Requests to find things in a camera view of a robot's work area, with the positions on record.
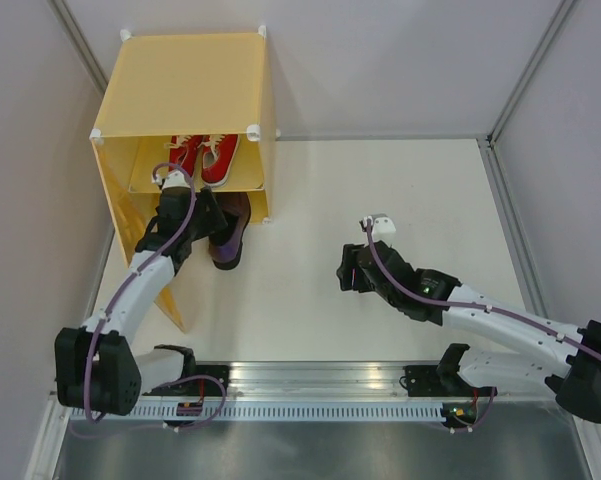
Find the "purple leather loafer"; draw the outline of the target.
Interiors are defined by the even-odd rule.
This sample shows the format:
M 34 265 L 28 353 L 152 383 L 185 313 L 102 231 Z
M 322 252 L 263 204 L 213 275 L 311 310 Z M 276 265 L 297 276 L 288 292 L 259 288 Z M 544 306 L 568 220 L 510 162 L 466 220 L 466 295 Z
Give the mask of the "purple leather loafer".
M 251 219 L 251 204 L 244 192 L 222 193 L 216 199 L 227 227 L 209 237 L 208 253 L 216 268 L 228 271 L 240 263 L 243 237 Z

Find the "red canvas sneaker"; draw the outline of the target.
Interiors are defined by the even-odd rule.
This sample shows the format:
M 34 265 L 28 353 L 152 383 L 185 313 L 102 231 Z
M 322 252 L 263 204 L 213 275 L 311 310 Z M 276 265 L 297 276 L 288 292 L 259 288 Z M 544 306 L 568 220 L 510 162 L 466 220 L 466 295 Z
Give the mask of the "red canvas sneaker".
M 164 148 L 168 150 L 169 163 L 179 165 L 190 177 L 194 177 L 202 140 L 202 135 L 172 136 L 170 141 L 164 145 Z
M 203 138 L 201 179 L 205 185 L 217 188 L 226 183 L 239 142 L 237 134 L 208 135 Z

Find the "yellow plastic shoe cabinet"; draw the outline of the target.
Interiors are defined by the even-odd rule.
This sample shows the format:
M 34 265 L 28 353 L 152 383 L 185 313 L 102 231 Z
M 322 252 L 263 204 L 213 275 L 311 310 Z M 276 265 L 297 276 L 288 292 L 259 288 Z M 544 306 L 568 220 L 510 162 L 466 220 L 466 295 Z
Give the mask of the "yellow plastic shoe cabinet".
M 126 259 L 158 205 L 152 170 L 184 134 L 238 136 L 219 190 L 247 193 L 252 223 L 269 222 L 277 130 L 264 27 L 125 37 L 90 140 Z

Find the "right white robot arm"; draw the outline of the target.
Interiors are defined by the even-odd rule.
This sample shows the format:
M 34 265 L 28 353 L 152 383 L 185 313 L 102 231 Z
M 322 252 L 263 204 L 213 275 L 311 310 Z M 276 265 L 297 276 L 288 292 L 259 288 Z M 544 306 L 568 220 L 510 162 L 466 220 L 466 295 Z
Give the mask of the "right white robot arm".
M 490 305 L 453 276 L 413 268 L 382 241 L 344 245 L 336 276 L 341 290 L 373 292 L 411 320 L 464 330 L 506 347 L 495 353 L 450 345 L 436 367 L 443 392 L 536 392 L 601 424 L 600 322 L 581 327 Z

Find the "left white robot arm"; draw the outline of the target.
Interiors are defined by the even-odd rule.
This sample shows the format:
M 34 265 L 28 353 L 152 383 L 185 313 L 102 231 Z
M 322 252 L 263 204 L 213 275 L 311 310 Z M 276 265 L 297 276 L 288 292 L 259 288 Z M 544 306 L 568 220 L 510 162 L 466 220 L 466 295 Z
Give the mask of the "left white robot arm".
M 241 260 L 250 220 L 245 193 L 163 190 L 111 299 L 80 327 L 64 328 L 56 336 L 60 404 L 82 409 L 96 423 L 106 415 L 131 413 L 143 395 L 225 396 L 228 366 L 198 367 L 191 348 L 168 344 L 136 356 L 131 343 L 150 306 L 190 256 L 193 243 L 208 239 L 215 267 L 231 270 Z

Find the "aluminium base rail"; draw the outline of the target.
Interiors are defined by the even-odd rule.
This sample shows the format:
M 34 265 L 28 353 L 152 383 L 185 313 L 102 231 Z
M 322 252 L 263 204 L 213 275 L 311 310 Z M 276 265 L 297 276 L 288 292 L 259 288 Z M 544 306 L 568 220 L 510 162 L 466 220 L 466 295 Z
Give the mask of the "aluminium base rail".
M 442 381 L 432 363 L 233 362 L 200 363 L 183 377 L 209 375 L 231 398 L 300 399 L 336 397 L 468 398 L 490 395 L 459 379 Z

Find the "aluminium frame post right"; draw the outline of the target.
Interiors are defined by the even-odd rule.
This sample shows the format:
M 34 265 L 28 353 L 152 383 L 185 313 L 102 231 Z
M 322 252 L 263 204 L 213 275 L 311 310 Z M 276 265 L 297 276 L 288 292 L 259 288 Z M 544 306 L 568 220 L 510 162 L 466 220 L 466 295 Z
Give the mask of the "aluminium frame post right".
M 498 143 L 579 5 L 576 0 L 563 0 L 558 3 L 493 127 L 488 133 L 477 137 L 477 145 L 524 305 L 527 310 L 542 317 L 549 315 L 542 282 L 507 178 L 504 160 L 498 152 Z

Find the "aluminium frame post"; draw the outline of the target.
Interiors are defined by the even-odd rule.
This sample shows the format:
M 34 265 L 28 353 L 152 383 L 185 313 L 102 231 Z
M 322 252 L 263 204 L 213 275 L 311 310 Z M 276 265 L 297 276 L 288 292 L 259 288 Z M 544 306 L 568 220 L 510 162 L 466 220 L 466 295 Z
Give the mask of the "aluminium frame post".
M 74 50 L 84 65 L 96 91 L 103 96 L 107 87 L 107 77 L 90 48 L 87 39 L 65 0 L 48 0 L 47 4 L 58 20 Z
M 527 310 L 542 317 L 549 315 L 542 282 L 507 178 L 504 160 L 498 152 L 498 143 L 579 5 L 576 0 L 563 0 L 558 3 L 493 127 L 488 133 L 477 137 L 477 145 L 524 305 Z

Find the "aluminium frame post left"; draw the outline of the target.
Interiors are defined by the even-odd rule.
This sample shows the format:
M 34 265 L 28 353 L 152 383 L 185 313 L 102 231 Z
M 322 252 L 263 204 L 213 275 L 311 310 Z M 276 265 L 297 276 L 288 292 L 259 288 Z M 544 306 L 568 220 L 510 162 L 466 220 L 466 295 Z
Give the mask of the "aluminium frame post left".
M 58 20 L 74 50 L 84 65 L 96 91 L 103 96 L 107 87 L 107 77 L 90 48 L 87 39 L 65 0 L 48 0 L 47 4 Z

